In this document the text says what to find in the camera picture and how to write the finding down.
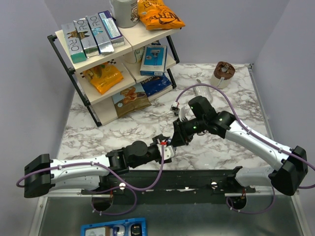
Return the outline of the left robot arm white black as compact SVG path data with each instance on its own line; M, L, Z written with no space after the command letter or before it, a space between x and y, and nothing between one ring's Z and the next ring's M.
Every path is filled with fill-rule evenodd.
M24 167L24 177L17 182L25 198L36 198L60 189L82 189L104 194L109 189L104 177L127 173L130 168L156 161L164 164L175 156L175 147L159 135L153 143L135 141L105 155L84 160L58 160L41 154Z

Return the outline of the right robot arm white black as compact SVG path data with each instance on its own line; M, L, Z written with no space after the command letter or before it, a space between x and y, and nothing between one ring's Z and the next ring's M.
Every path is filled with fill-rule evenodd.
M226 181L229 191L236 193L243 187L255 185L272 186L288 196L295 194L308 173L307 154L302 147L279 144L238 122L233 114L227 111L217 113L203 96L191 99L189 106L195 118L178 118L173 122L172 147L188 145L194 134L204 131L218 135L243 146L269 164L266 168L256 169L237 167Z

